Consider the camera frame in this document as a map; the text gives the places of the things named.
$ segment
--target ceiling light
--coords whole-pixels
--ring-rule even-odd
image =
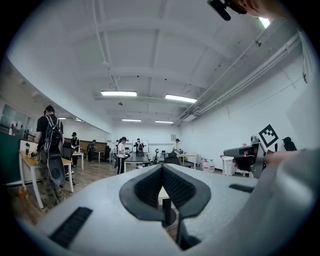
[[[259,20],[261,21],[261,23],[263,24],[265,29],[270,25],[270,21],[267,18],[260,18],[259,17]]]
[[[156,123],[165,123],[165,124],[173,124],[171,121],[155,121]]]
[[[122,119],[122,121],[127,121],[127,122],[141,122],[141,120],[135,120],[135,119]]]
[[[101,94],[103,96],[131,96],[136,97],[136,91],[120,91],[120,90],[102,90]]]
[[[187,97],[181,97],[181,96],[176,96],[176,95],[171,95],[171,94],[167,94],[165,96],[166,99],[169,100],[176,100],[176,101],[182,101],[182,102],[191,102],[191,103],[195,103],[197,100],[195,98],[187,98]]]

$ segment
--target ceiling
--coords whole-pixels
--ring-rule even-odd
[[[113,121],[174,121],[190,104],[166,94],[198,98],[264,30],[232,10],[222,20],[206,0],[70,0],[55,10],[83,86]],[[101,95],[115,90],[104,60],[117,89],[137,98]]]

